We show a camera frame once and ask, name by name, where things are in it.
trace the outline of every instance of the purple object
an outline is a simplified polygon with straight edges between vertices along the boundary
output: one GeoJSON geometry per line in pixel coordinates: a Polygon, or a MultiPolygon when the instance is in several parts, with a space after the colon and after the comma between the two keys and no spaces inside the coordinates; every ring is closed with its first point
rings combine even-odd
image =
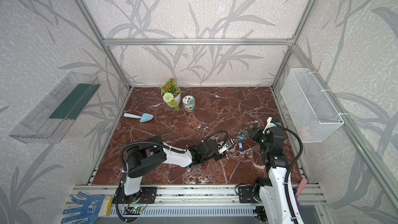
{"type": "Polygon", "coordinates": [[[297,204],[298,211],[301,212],[301,206],[300,206],[300,203],[297,201],[297,196],[296,195],[295,195],[295,199],[296,199],[296,204],[297,204]]]}

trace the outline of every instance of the clear plastic shelf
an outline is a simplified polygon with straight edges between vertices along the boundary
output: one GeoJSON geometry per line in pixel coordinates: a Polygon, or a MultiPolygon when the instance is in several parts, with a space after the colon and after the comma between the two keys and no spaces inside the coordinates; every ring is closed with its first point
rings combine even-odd
{"type": "Polygon", "coordinates": [[[57,144],[101,84],[70,72],[10,133],[23,143],[57,144]]]}

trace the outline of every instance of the potted plant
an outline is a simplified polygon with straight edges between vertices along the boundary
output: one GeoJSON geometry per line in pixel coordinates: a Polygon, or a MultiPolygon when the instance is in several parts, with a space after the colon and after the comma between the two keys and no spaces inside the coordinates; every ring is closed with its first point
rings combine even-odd
{"type": "Polygon", "coordinates": [[[173,107],[174,110],[179,111],[180,107],[178,105],[181,100],[181,91],[176,85],[176,80],[170,78],[163,86],[160,86],[160,90],[164,102],[170,107],[173,107]]]}

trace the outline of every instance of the green cloth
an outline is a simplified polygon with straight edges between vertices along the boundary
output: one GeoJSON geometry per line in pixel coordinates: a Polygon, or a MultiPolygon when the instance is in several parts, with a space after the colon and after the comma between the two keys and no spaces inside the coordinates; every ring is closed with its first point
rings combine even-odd
{"type": "Polygon", "coordinates": [[[66,99],[55,109],[50,118],[76,120],[100,84],[78,84],[66,99]]]}

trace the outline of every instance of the decorated canister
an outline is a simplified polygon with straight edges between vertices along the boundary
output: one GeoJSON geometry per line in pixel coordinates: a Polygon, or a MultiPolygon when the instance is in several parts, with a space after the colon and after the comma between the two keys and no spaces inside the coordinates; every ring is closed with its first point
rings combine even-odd
{"type": "Polygon", "coordinates": [[[182,104],[185,112],[195,111],[195,98],[191,95],[187,95],[182,99],[182,104]]]}

